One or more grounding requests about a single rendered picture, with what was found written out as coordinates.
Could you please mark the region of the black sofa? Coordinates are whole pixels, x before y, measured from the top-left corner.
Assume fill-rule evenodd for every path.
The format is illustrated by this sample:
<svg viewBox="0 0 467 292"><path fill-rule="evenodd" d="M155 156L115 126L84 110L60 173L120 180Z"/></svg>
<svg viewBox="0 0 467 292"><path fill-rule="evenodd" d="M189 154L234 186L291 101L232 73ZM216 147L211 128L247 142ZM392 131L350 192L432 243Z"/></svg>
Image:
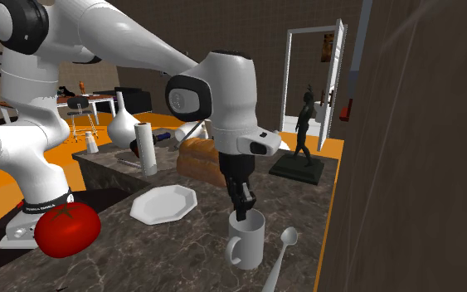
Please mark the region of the black sofa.
<svg viewBox="0 0 467 292"><path fill-rule="evenodd" d="M114 90L96 91L98 95L115 95L120 91L124 97L124 105L130 114L140 114L152 111L151 95L141 88L115 87Z"/></svg>

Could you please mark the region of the red tomato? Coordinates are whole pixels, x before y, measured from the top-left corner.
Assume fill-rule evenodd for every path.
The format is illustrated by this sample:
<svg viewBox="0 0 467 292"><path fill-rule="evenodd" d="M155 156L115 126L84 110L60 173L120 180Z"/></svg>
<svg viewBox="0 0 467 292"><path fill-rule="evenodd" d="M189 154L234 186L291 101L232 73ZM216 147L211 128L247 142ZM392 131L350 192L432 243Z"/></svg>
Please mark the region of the red tomato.
<svg viewBox="0 0 467 292"><path fill-rule="evenodd" d="M90 246L100 234L98 213L81 202L52 208L38 220L34 239L47 256L65 258Z"/></svg>

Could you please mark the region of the white door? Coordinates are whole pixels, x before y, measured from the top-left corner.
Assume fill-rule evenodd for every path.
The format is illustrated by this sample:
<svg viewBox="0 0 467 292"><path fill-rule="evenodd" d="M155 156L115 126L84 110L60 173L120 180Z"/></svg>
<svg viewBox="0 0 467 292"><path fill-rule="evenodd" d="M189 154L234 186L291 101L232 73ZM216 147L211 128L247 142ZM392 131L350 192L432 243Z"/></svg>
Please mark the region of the white door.
<svg viewBox="0 0 467 292"><path fill-rule="evenodd" d="M339 18L336 21L336 24L334 26L295 28L289 29L287 31L284 84L281 104L282 114L280 117L280 132L289 132L290 125L296 124L297 122L297 117L289 116L285 113L289 83L289 63L293 35L313 32L334 32L332 56L328 69L327 84L324 90L324 92L327 94L327 97L326 95L323 95L320 101L314 102L316 116L314 118L314 122L311 124L313 128L316 128L318 130L318 151L320 151L325 143L325 140L329 137L331 131L335 100L338 93L338 82L343 62L343 52L348 32L348 25L344 24L341 18Z"/></svg>

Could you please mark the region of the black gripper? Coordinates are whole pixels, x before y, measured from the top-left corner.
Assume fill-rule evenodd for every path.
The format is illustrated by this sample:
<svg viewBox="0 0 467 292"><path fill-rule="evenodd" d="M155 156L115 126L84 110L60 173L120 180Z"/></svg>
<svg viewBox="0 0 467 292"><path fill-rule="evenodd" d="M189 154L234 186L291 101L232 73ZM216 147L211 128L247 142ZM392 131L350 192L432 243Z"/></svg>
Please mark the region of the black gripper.
<svg viewBox="0 0 467 292"><path fill-rule="evenodd" d="M255 156L248 154L232 155L219 153L219 166L226 179L237 221L244 221L246 213L256 202L255 194L249 189L249 177L255 170Z"/></svg>

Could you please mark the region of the white cup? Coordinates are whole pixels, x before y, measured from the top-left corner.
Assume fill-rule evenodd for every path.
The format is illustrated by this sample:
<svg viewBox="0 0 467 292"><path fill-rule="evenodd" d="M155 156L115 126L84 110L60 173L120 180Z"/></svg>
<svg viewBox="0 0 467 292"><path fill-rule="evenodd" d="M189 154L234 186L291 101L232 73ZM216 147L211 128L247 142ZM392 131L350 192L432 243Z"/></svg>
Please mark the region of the white cup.
<svg viewBox="0 0 467 292"><path fill-rule="evenodd" d="M182 141L183 138L198 124L197 121L187 122L177 128L174 132L175 138L177 141ZM189 136L188 138L200 138L208 139L208 128L210 126L210 121L205 119Z"/></svg>

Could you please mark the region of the white mug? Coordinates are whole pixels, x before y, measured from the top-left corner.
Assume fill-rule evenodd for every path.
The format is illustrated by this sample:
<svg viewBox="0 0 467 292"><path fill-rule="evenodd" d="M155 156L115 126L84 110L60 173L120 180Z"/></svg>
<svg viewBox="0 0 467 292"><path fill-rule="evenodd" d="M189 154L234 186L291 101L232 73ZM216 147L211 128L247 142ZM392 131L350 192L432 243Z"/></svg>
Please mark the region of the white mug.
<svg viewBox="0 0 467 292"><path fill-rule="evenodd" d="M228 265L241 270L253 270L263 260L265 217L256 210L246 212L246 219L238 221L236 211L228 218L229 240L225 249Z"/></svg>

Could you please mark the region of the table with white legs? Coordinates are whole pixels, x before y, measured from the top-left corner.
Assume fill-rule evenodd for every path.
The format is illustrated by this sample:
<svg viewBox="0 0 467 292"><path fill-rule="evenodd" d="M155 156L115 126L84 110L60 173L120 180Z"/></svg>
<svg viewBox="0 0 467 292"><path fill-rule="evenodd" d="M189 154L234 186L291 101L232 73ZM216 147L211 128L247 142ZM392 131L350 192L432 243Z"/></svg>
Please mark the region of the table with white legs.
<svg viewBox="0 0 467 292"><path fill-rule="evenodd" d="M81 95L81 97L85 97L89 101L89 105L91 106L91 112L95 116L96 124L100 123L100 120L97 114L97 108L96 108L96 105L98 103L107 102L109 104L110 112L112 116L115 117L116 110L114 106L114 97L115 97L114 94L112 95L89 94L89 95ZM0 111L3 116L3 120L6 124L9 124L11 122L8 110L13 110L13 107L4 101L0 101Z"/></svg>

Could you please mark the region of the white octagonal plate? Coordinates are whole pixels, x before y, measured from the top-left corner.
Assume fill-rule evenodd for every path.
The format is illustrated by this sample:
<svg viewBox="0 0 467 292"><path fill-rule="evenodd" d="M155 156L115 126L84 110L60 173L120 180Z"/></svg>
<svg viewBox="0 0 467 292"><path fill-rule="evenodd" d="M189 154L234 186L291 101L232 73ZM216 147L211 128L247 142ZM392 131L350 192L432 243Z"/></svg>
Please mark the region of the white octagonal plate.
<svg viewBox="0 0 467 292"><path fill-rule="evenodd" d="M134 199L130 216L146 225L178 221L197 206L196 192L181 185L155 187Z"/></svg>

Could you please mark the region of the brown bread loaf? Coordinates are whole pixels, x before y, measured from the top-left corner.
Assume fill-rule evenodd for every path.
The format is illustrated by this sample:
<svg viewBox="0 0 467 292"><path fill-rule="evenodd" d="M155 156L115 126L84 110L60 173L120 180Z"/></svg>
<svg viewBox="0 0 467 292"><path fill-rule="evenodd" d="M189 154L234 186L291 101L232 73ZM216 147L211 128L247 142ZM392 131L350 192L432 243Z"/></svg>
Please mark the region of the brown bread loaf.
<svg viewBox="0 0 467 292"><path fill-rule="evenodd" d="M212 139L191 138L179 149L178 174L217 187L226 187L226 180L219 167L218 152Z"/></svg>

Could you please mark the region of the white long-necked vase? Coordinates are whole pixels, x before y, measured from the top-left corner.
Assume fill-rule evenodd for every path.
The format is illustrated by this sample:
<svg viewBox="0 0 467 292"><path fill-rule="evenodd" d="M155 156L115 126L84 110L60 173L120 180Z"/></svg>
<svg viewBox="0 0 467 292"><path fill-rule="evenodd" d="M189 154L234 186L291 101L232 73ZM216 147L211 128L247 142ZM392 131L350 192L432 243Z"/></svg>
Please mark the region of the white long-necked vase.
<svg viewBox="0 0 467 292"><path fill-rule="evenodd" d="M125 108L124 97L121 91L116 92L119 110L107 127L107 134L113 144L120 148L129 148L136 139L134 126L139 123Z"/></svg>

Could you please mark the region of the small white shaker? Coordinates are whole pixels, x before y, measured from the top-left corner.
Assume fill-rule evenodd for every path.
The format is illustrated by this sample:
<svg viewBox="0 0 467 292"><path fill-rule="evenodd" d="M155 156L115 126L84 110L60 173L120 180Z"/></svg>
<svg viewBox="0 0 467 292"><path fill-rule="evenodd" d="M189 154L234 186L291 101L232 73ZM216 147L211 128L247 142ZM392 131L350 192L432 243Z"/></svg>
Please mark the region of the small white shaker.
<svg viewBox="0 0 467 292"><path fill-rule="evenodd" d="M98 153L99 149L95 142L95 137L90 131L85 132L86 152L88 154Z"/></svg>

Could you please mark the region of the black figure statue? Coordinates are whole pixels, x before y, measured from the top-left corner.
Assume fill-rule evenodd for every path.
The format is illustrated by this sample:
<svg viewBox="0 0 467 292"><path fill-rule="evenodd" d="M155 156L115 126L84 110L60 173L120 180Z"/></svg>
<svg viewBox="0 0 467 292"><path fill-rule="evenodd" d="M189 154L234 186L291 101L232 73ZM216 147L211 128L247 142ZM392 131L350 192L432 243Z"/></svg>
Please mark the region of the black figure statue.
<svg viewBox="0 0 467 292"><path fill-rule="evenodd" d="M309 149L305 145L309 121L314 112L314 92L311 85L308 85L303 101L304 106L299 112L294 129L297 132L294 153L283 154L270 169L269 174L317 185L321 178L324 164L319 159L312 158Z"/></svg>

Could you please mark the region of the white paper towel roll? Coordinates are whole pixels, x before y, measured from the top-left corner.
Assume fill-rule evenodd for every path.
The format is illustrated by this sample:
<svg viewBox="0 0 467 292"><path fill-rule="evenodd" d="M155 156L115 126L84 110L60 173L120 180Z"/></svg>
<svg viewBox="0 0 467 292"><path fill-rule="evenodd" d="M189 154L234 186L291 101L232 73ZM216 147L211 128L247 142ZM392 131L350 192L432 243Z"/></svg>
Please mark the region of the white paper towel roll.
<svg viewBox="0 0 467 292"><path fill-rule="evenodd" d="M134 130L143 175L145 177L152 176L157 173L157 161L151 124L148 122L137 123Z"/></svg>

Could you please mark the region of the grey kitchen utensil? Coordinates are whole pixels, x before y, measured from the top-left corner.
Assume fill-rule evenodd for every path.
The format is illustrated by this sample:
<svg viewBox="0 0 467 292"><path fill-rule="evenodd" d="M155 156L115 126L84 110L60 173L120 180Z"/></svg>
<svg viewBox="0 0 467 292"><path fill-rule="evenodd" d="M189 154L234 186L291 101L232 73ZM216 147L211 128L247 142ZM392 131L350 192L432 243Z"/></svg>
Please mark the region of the grey kitchen utensil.
<svg viewBox="0 0 467 292"><path fill-rule="evenodd" d="M174 137L177 142L173 145L173 151L179 150L181 144L189 138L197 137L202 132L203 120L188 122L177 128Z"/></svg>

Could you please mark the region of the dark bottle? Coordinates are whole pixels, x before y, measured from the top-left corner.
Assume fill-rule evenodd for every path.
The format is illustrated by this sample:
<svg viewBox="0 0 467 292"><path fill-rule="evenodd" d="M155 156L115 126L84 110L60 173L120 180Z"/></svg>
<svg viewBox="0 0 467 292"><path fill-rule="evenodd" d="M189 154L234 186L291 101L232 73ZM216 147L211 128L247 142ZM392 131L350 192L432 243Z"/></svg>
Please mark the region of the dark bottle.
<svg viewBox="0 0 467 292"><path fill-rule="evenodd" d="M176 151L175 145L178 141L175 139L175 131L169 130L164 133L153 134L153 145L158 148L165 148L169 152ZM139 147L137 145L137 140L135 139L129 144L130 150L139 157Z"/></svg>

